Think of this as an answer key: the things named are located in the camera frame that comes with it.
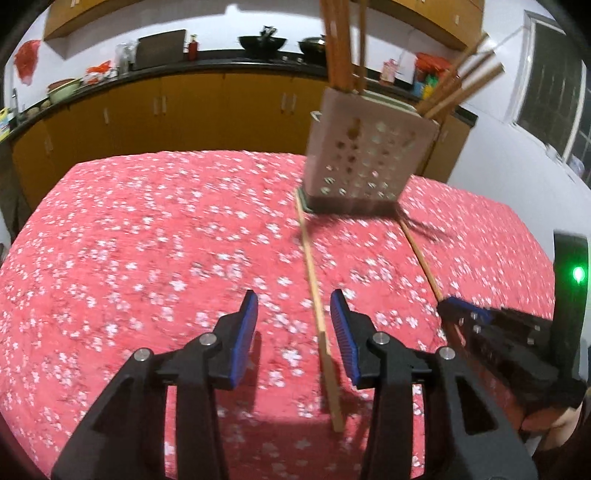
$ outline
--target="metal screw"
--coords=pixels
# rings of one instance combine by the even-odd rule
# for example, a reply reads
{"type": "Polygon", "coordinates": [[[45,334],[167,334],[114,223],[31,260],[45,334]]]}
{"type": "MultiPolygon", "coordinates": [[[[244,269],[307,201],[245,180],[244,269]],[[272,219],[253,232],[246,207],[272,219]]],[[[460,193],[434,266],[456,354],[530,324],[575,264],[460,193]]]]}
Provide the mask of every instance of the metal screw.
{"type": "Polygon", "coordinates": [[[199,343],[204,346],[210,346],[217,342],[217,337],[214,333],[204,333],[199,337],[199,343]]]}
{"type": "Polygon", "coordinates": [[[439,350],[439,355],[441,355],[444,360],[453,360],[456,357],[456,352],[453,348],[445,346],[439,350]]]}
{"type": "Polygon", "coordinates": [[[374,336],[372,338],[374,339],[374,342],[378,345],[386,345],[386,343],[390,341],[390,335],[384,332],[374,333],[374,336]]]}
{"type": "Polygon", "coordinates": [[[150,350],[147,348],[140,348],[134,352],[134,359],[138,362],[145,362],[150,358],[150,350]]]}

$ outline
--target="plastic bag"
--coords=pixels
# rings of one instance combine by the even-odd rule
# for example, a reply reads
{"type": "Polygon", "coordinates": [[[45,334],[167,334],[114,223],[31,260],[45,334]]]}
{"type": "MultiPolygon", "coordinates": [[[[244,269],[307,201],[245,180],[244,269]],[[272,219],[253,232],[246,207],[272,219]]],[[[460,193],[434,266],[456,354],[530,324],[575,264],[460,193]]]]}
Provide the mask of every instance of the plastic bag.
{"type": "Polygon", "coordinates": [[[38,52],[41,40],[29,40],[21,45],[14,56],[14,66],[17,68],[18,77],[25,85],[33,82],[33,73],[39,60],[38,52]]]}
{"type": "Polygon", "coordinates": [[[84,75],[84,78],[82,79],[82,82],[85,85],[92,85],[94,83],[99,83],[101,80],[103,80],[110,72],[111,70],[111,61],[107,60],[104,63],[101,63],[100,65],[96,66],[96,67],[88,67],[86,69],[86,74],[84,75]]]}

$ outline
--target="white wall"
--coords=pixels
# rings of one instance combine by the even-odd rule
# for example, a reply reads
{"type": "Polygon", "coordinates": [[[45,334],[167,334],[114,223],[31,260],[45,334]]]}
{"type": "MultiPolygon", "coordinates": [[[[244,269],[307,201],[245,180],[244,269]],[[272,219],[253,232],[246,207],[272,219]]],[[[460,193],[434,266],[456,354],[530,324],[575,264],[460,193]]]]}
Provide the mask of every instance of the white wall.
{"type": "MultiPolygon", "coordinates": [[[[551,15],[535,0],[486,0],[483,29],[495,47],[524,25],[524,11],[551,15]]],[[[448,184],[506,203],[554,258],[553,232],[591,236],[591,190],[550,160],[539,140],[511,124],[512,95],[520,75],[525,32],[495,49],[504,76],[471,98],[479,115],[448,184]]]]}
{"type": "MultiPolygon", "coordinates": [[[[323,32],[319,8],[318,0],[245,0],[231,4],[223,0],[145,0],[92,22],[67,38],[42,43],[31,86],[20,82],[11,60],[5,70],[5,99],[8,101],[15,86],[20,108],[31,106],[46,96],[50,83],[82,76],[87,67],[113,59],[117,44],[170,30],[186,29],[187,35],[198,35],[201,50],[217,50],[240,48],[238,36],[255,35],[263,25],[273,25],[278,28],[278,37],[288,39],[282,50],[299,53],[299,40],[323,32]]],[[[356,4],[351,4],[351,11],[356,24],[356,4]]],[[[43,37],[46,18],[47,12],[34,23],[19,46],[43,37]]],[[[422,32],[373,10],[368,12],[368,31],[371,34],[367,41],[367,66],[381,70],[384,61],[398,60],[407,51],[402,55],[405,68],[401,77],[408,82],[414,73],[413,53],[452,55],[422,32]]],[[[352,38],[356,59],[357,35],[354,33],[352,38]]]]}

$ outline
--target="red plastic bag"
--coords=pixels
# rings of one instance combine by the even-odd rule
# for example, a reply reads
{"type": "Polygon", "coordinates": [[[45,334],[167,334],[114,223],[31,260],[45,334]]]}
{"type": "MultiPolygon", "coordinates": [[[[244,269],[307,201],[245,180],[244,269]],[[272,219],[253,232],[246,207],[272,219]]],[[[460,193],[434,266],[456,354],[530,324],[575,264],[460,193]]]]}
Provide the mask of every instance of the red plastic bag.
{"type": "Polygon", "coordinates": [[[107,60],[104,63],[98,65],[98,67],[89,67],[86,69],[86,73],[107,73],[111,69],[111,61],[107,60]]]}
{"type": "Polygon", "coordinates": [[[432,75],[439,75],[452,66],[446,59],[435,57],[427,53],[417,53],[415,67],[432,75]]]}
{"type": "Polygon", "coordinates": [[[14,65],[17,68],[18,77],[25,85],[33,82],[33,73],[39,59],[38,52],[41,40],[29,40],[21,45],[14,56],[14,65]]]}

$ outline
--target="green bowl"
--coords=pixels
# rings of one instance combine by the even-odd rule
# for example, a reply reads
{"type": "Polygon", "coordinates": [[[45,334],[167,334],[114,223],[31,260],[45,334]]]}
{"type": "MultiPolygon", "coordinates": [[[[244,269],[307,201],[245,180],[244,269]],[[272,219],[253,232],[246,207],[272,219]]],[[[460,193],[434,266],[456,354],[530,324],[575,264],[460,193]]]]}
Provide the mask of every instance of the green bowl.
{"type": "Polygon", "coordinates": [[[70,95],[74,94],[74,92],[80,88],[81,83],[81,79],[76,79],[61,85],[56,89],[53,89],[51,92],[49,92],[49,100],[51,100],[51,104],[55,105],[56,103],[59,103],[62,100],[68,98],[70,95]]]}

